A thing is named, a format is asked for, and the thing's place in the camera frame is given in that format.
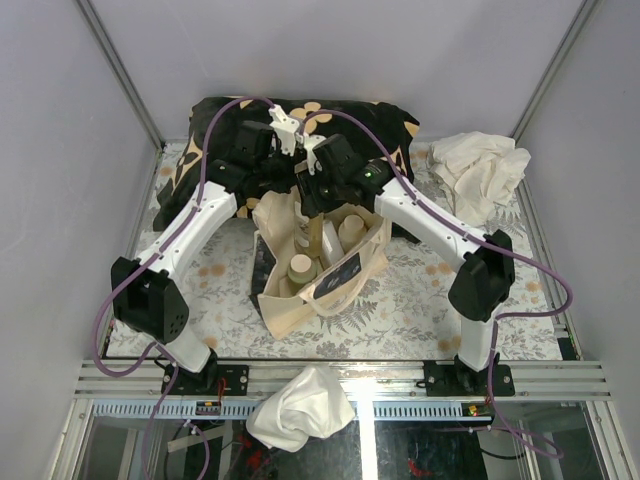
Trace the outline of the beige bottle wooden cap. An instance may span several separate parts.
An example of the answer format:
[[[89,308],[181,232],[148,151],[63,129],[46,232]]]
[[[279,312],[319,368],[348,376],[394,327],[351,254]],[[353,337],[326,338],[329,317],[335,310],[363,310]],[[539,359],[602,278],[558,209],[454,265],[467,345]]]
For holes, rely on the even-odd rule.
[[[338,238],[344,252],[356,246],[366,235],[368,229],[362,217],[356,214],[344,218],[338,229]]]

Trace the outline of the beige canvas tote bag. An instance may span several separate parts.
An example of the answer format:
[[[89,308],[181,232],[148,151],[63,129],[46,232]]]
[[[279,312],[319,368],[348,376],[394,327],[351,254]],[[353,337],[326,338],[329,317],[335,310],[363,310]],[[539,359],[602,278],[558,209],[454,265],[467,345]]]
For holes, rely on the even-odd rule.
[[[366,209],[343,205],[325,220],[338,227],[349,215],[364,221],[366,232],[336,263],[324,267],[298,292],[290,286],[288,267],[294,246],[294,195],[267,193],[253,210],[253,269],[250,299],[269,333],[280,340],[314,316],[328,317],[349,307],[365,283],[386,268],[385,247],[391,222]]]

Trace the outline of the green liquid bottle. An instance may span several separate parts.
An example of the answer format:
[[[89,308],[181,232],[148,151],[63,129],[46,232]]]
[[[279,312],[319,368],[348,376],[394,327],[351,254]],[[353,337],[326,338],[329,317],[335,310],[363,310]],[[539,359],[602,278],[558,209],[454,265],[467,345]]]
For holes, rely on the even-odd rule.
[[[287,276],[296,286],[304,286],[316,277],[316,264],[305,254],[294,255],[288,266]]]

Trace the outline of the white bottle grey cap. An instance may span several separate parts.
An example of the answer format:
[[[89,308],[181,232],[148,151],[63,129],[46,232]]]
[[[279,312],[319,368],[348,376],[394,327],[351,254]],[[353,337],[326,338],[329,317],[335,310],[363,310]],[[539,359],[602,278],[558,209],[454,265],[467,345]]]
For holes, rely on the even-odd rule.
[[[329,267],[339,262],[344,257],[344,250],[340,243],[338,233],[329,220],[323,222],[322,227],[322,259]]]

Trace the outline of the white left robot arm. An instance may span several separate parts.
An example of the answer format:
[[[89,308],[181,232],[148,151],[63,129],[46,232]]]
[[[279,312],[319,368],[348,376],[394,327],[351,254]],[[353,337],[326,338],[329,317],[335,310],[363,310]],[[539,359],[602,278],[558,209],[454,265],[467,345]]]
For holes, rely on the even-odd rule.
[[[219,371],[207,363],[211,350],[189,326],[189,307],[180,290],[184,275],[241,201],[269,178],[265,162],[295,153],[299,125],[289,116],[269,125],[243,123],[231,152],[211,162],[205,183],[155,243],[136,259],[121,257],[112,266],[114,317],[162,346],[164,355],[185,369],[184,382],[197,394],[217,387]]]

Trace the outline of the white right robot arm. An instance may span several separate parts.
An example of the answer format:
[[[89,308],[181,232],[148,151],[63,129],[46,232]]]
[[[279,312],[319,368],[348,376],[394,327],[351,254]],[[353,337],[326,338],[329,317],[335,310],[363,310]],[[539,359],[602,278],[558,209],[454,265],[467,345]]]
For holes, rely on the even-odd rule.
[[[461,317],[455,378],[463,392],[482,392],[495,371],[497,316],[515,280],[508,235],[465,230],[419,192],[387,154],[366,160],[342,135],[295,134],[294,158],[304,215],[360,206],[427,244],[455,272],[448,293]]]

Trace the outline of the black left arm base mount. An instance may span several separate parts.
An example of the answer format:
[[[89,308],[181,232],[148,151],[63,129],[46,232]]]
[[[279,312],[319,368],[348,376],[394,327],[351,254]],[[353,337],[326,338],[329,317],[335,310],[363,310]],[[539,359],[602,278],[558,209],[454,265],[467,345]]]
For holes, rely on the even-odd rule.
[[[174,367],[164,365],[162,393],[169,395],[246,396],[250,368],[242,364],[220,364],[218,355],[209,349],[209,359],[198,373],[180,367],[177,379],[169,386]]]

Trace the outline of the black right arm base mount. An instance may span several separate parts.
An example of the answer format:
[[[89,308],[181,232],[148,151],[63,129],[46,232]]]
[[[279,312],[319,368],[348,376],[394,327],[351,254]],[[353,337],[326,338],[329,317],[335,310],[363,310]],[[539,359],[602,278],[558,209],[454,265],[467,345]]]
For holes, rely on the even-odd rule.
[[[495,397],[513,397],[515,386],[511,368],[494,355],[492,364],[492,391]],[[423,388],[430,397],[489,396],[486,367],[476,372],[464,364],[458,356],[452,362],[428,360],[423,362],[423,379],[416,386]]]

